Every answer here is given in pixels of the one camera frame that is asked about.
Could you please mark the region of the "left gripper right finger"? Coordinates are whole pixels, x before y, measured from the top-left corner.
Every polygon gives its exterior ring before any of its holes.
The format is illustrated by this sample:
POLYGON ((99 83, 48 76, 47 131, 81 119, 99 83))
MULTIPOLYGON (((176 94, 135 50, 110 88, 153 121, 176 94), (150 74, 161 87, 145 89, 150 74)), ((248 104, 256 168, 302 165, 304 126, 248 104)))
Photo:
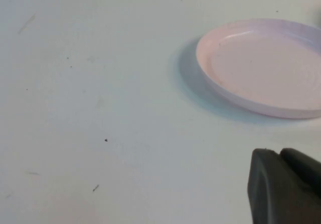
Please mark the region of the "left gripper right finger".
POLYGON ((320 196, 320 162, 292 148, 282 149, 280 156, 292 171, 320 196))

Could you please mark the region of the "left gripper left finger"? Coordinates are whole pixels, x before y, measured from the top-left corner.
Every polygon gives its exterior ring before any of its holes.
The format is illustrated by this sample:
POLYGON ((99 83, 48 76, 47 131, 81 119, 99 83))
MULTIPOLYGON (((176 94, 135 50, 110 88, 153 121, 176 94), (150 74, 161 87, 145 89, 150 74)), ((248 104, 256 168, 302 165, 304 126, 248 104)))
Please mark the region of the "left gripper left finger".
POLYGON ((247 193, 253 223, 320 223, 320 196, 280 153, 252 152, 247 193))

